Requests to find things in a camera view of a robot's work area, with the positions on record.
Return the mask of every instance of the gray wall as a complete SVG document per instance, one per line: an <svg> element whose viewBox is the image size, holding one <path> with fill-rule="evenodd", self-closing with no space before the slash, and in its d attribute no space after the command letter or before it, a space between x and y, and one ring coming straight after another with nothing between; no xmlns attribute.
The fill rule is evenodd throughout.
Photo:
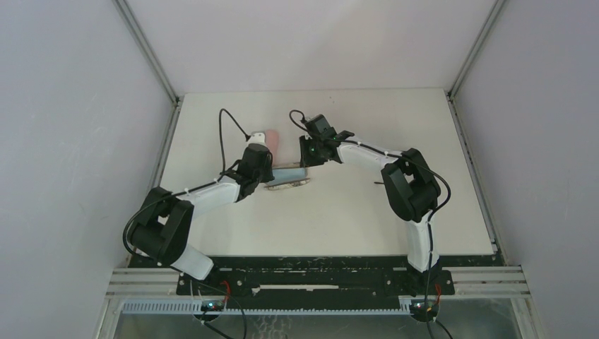
<svg viewBox="0 0 599 339"><path fill-rule="evenodd" d="M0 109L0 337L89 338L170 103L111 1L2 1Z"/></svg>
<svg viewBox="0 0 599 339"><path fill-rule="evenodd" d="M598 1L510 1L457 100L550 338L598 330L598 13Z"/></svg>

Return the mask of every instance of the white tabletop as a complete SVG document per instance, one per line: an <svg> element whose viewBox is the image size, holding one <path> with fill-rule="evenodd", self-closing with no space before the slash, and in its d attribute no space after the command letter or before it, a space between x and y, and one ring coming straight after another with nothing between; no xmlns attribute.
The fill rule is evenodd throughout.
<svg viewBox="0 0 599 339"><path fill-rule="evenodd" d="M315 90L187 94L177 122L161 186L181 191L220 171L218 112L228 109L248 133L280 134L278 163L297 162L302 132L291 109L323 114L337 131L348 130L373 145L417 148L451 185L452 199L436 216L440 254L492 254L453 119L441 89ZM223 117L227 166L241 158L245 142ZM387 201L380 173L327 163L308 169L305 186L281 191L259 187L239 203L199 216L188 242L208 255L371 256L406 255L405 224Z"/></svg>

